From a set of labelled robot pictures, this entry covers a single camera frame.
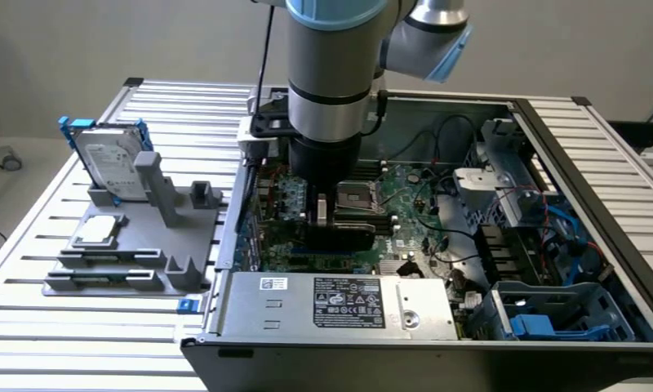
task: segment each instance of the blue clip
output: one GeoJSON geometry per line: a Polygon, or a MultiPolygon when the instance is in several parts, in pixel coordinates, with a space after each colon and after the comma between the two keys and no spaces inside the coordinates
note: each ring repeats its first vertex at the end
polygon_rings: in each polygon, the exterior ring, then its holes
{"type": "Polygon", "coordinates": [[[546,314],[521,314],[510,319],[513,334],[522,341],[600,341],[609,326],[597,325],[586,331],[554,331],[546,314]]]}
{"type": "Polygon", "coordinates": [[[65,140],[68,141],[69,148],[74,149],[74,139],[73,139],[73,134],[69,132],[68,121],[69,121],[68,116],[62,116],[58,118],[57,120],[57,123],[60,124],[58,129],[61,130],[61,133],[65,136],[65,140]]]}
{"type": "Polygon", "coordinates": [[[140,130],[140,139],[142,140],[142,149],[145,151],[154,151],[154,147],[152,146],[152,140],[150,140],[150,131],[148,129],[148,124],[145,121],[142,121],[142,118],[138,118],[138,121],[136,121],[134,126],[140,130]]]}
{"type": "Polygon", "coordinates": [[[198,300],[189,300],[188,298],[181,298],[178,304],[176,305],[177,314],[197,314],[200,307],[198,300]]]}
{"type": "Polygon", "coordinates": [[[90,129],[94,128],[96,125],[97,121],[92,120],[90,118],[76,118],[74,121],[70,122],[69,127],[78,129],[90,129]]]}
{"type": "Polygon", "coordinates": [[[578,275],[578,266],[580,266],[580,257],[573,258],[573,263],[570,263],[570,271],[568,272],[566,280],[564,281],[562,286],[570,286],[573,284],[573,280],[576,280],[576,275],[578,275]]]}

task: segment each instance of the sticker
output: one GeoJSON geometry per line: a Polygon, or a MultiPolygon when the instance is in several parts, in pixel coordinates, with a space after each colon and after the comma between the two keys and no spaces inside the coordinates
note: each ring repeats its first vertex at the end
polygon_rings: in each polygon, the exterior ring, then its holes
{"type": "Polygon", "coordinates": [[[120,145],[86,145],[85,151],[104,188],[122,200],[146,200],[133,154],[120,145]]]}
{"type": "Polygon", "coordinates": [[[288,290],[288,278],[261,278],[258,283],[261,290],[288,290]]]}
{"type": "Polygon", "coordinates": [[[314,278],[314,325],[385,328],[380,279],[314,278]]]}

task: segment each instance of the blue plastic latch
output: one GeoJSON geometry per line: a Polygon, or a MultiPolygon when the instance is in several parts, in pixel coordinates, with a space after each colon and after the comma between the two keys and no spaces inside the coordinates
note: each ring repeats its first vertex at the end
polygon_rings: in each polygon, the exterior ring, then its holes
{"type": "Polygon", "coordinates": [[[196,314],[198,312],[200,301],[189,300],[188,298],[181,298],[178,304],[176,305],[177,314],[196,314]]]}
{"type": "Polygon", "coordinates": [[[570,286],[573,281],[576,280],[576,276],[578,276],[578,267],[580,267],[580,257],[574,257],[570,263],[570,270],[568,272],[566,280],[564,281],[562,286],[570,286]]]}
{"type": "Polygon", "coordinates": [[[554,331],[546,314],[521,314],[510,319],[513,334],[522,341],[600,341],[609,333],[602,324],[585,331],[554,331]]]}
{"type": "Polygon", "coordinates": [[[58,129],[61,130],[62,136],[65,136],[65,140],[68,141],[68,145],[70,149],[74,149],[74,139],[73,135],[69,133],[69,117],[62,116],[57,119],[57,123],[60,124],[58,129]]]}
{"type": "Polygon", "coordinates": [[[97,121],[92,120],[90,118],[77,118],[69,124],[72,128],[80,128],[80,129],[94,128],[94,125],[97,125],[97,121]]]}
{"type": "Polygon", "coordinates": [[[472,34],[472,25],[469,24],[462,31],[457,41],[454,41],[452,49],[448,54],[442,57],[442,60],[437,64],[436,68],[430,74],[425,77],[425,81],[442,83],[448,80],[449,75],[453,72],[453,68],[457,65],[457,60],[460,59],[461,52],[465,50],[466,40],[472,34]]]}
{"type": "Polygon", "coordinates": [[[368,22],[388,5],[388,0],[286,0],[294,20],[310,29],[337,31],[368,22]]]}

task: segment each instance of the power supply label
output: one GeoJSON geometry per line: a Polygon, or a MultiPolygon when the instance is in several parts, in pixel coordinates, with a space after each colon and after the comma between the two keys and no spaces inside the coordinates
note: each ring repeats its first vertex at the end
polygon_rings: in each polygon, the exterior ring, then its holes
{"type": "Polygon", "coordinates": [[[314,278],[314,325],[384,328],[380,279],[314,278]]]}

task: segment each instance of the capacitor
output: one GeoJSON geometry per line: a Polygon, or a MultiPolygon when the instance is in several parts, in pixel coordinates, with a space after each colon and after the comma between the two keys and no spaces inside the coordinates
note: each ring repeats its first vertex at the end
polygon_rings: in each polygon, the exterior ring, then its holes
{"type": "Polygon", "coordinates": [[[418,177],[413,173],[409,173],[409,175],[406,176],[406,182],[412,185],[416,185],[418,182],[421,182],[421,177],[418,177]]]}

